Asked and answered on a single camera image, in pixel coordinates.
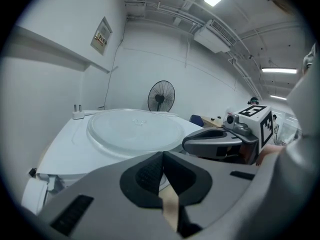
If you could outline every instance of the air conditioner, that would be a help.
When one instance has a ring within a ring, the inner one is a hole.
[[[229,52],[230,47],[236,43],[232,35],[214,19],[209,20],[194,34],[194,40],[215,54]]]

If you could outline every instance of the wall-mounted fan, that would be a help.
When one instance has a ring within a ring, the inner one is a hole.
[[[174,104],[175,96],[175,89],[171,83],[168,81],[157,82],[149,92],[149,110],[169,112]]]

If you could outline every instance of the blue chair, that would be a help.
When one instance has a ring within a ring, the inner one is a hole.
[[[196,114],[191,115],[189,121],[197,126],[200,126],[200,127],[203,127],[205,125],[205,123],[204,123],[204,121],[202,121],[202,118],[200,117],[200,115],[196,115]]]

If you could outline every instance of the cable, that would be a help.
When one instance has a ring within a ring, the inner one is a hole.
[[[116,56],[117,56],[117,51],[120,47],[120,45],[122,44],[124,38],[125,38],[125,32],[126,32],[126,25],[127,25],[127,21],[128,19],[125,19],[125,24],[124,24],[124,29],[123,29],[123,35],[122,35],[122,39],[118,45],[118,47],[116,48],[115,50],[115,54],[114,54],[114,59],[113,59],[113,63],[112,63],[112,68],[111,68],[111,71],[110,71],[110,77],[109,77],[109,82],[108,82],[108,88],[106,89],[106,94],[105,94],[105,98],[104,98],[104,107],[103,107],[103,110],[106,110],[106,101],[107,101],[107,95],[108,95],[108,91],[109,91],[109,86],[110,86],[110,80],[111,80],[111,76],[112,76],[112,72],[113,72],[113,69],[114,69],[114,65],[115,65],[115,61],[116,61]]]

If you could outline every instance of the round glass plate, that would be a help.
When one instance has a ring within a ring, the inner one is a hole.
[[[89,120],[87,135],[100,150],[132,158],[176,148],[182,143],[185,130],[179,123],[154,112],[111,109]]]

